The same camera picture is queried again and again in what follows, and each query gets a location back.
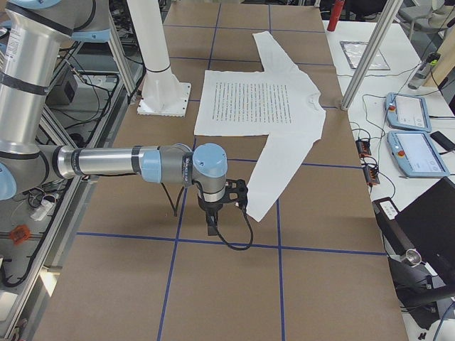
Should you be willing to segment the white long-sleeve printed shirt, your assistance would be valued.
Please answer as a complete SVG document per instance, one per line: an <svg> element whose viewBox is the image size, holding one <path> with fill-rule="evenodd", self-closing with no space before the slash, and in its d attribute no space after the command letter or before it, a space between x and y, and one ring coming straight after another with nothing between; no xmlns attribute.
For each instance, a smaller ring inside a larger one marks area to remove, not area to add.
<svg viewBox="0 0 455 341"><path fill-rule="evenodd" d="M194 133L267 137L247 184L247 213L260 222L321 138L326 112L317 86L273 36L253 38L263 71L206 71Z"/></svg>

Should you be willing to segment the black electronics board upper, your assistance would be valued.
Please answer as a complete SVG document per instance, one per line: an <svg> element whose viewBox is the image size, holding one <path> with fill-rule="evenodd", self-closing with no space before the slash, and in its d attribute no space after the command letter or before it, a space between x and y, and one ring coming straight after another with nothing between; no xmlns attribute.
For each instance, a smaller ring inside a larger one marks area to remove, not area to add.
<svg viewBox="0 0 455 341"><path fill-rule="evenodd" d="M369 140L362 140L358 139L355 142L358 155L360 158L365 158L365 157L370 157L372 156L371 150L370 150L370 141Z"/></svg>

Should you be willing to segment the black electronics board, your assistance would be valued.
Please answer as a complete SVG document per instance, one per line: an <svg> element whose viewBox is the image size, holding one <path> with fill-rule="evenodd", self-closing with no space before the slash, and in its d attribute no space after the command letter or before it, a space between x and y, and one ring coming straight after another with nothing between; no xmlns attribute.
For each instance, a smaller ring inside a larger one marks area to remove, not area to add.
<svg viewBox="0 0 455 341"><path fill-rule="evenodd" d="M377 168L370 165L364 165L363 174L365 177L365 182L368 186L373 187L374 185L380 184Z"/></svg>
<svg viewBox="0 0 455 341"><path fill-rule="evenodd" d="M358 155L360 158L365 158L365 157L370 157L372 156L371 150L370 150L370 141L369 140L362 140L358 139L355 142Z"/></svg>

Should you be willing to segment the black electronics board lower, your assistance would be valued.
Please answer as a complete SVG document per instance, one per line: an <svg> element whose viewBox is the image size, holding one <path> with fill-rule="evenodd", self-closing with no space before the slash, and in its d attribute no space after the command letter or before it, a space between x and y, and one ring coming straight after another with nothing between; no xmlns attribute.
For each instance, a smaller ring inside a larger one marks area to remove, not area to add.
<svg viewBox="0 0 455 341"><path fill-rule="evenodd" d="M364 165L363 174L365 177L365 182L368 186L373 187L374 185L380 184L377 168L370 165Z"/></svg>

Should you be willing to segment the lower blue teach pendant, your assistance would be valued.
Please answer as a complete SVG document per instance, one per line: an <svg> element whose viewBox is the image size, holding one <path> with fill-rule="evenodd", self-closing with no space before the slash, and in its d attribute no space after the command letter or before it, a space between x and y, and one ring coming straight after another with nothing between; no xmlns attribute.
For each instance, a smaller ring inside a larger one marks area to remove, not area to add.
<svg viewBox="0 0 455 341"><path fill-rule="evenodd" d="M443 178L450 171L429 134L424 131L389 131L387 144L398 168L407 178Z"/></svg>

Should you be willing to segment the blue teach pendant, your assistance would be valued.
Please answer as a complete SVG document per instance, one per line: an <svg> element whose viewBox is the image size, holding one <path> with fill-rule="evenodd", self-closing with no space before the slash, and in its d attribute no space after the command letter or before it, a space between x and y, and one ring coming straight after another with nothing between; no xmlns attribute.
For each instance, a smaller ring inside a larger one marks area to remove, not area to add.
<svg viewBox="0 0 455 341"><path fill-rule="evenodd" d="M407 178L443 178L450 171L429 134L424 131L389 131L387 144L398 168Z"/></svg>
<svg viewBox="0 0 455 341"><path fill-rule="evenodd" d="M385 98L385 113L391 127L430 132L432 126L425 98L390 92Z"/></svg>

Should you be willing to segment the upper blue teach pendant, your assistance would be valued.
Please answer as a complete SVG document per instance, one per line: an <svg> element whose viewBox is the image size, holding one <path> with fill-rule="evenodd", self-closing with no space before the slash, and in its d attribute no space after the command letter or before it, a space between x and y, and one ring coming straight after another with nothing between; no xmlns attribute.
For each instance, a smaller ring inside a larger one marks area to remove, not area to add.
<svg viewBox="0 0 455 341"><path fill-rule="evenodd" d="M425 98L390 92L385 98L385 113L391 127L430 132L432 126Z"/></svg>

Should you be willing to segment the black laptop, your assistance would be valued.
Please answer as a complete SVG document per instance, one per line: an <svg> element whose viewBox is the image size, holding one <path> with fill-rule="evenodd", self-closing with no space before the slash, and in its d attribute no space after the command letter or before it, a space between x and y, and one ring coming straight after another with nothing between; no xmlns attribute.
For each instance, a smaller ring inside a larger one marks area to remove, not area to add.
<svg viewBox="0 0 455 341"><path fill-rule="evenodd" d="M399 260L429 264L446 284L454 283L454 183L441 178L403 210L389 197L373 201L375 217Z"/></svg>

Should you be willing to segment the red bottle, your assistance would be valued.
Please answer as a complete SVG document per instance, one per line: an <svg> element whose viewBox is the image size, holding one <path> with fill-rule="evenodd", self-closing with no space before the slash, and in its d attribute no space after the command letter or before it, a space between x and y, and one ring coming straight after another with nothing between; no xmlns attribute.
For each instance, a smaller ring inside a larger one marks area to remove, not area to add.
<svg viewBox="0 0 455 341"><path fill-rule="evenodd" d="M344 3L345 3L344 0L335 0L334 1L333 7L331 9L331 16L329 18L329 22L328 22L328 26L327 26L327 31L329 31L329 32L335 31L339 18L341 17L341 13L343 11Z"/></svg>

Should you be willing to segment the white pedestal column with base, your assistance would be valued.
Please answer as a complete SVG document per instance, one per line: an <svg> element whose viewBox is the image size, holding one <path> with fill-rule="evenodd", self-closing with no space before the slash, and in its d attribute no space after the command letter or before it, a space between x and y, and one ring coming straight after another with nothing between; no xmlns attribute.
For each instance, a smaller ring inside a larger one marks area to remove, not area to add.
<svg viewBox="0 0 455 341"><path fill-rule="evenodd" d="M191 84L173 74L158 1L127 2L146 68L138 113L184 117Z"/></svg>

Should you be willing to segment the aluminium frame post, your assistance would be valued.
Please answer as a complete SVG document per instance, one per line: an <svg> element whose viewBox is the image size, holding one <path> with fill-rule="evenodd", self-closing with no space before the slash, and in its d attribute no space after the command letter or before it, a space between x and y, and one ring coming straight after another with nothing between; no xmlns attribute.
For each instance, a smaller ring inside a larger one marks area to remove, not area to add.
<svg viewBox="0 0 455 341"><path fill-rule="evenodd" d="M365 49L365 52L360 60L360 64L356 68L341 101L341 109L343 111L347 111L352 104L358 90L360 89L360 86L362 85L366 73L369 70L370 64L373 61L376 51L381 46L381 43L385 38L389 27L392 24L394 17L399 11L402 3L403 0L388 0L386 2L385 8L380 14L378 22L376 23L375 28L368 41L368 46Z"/></svg>

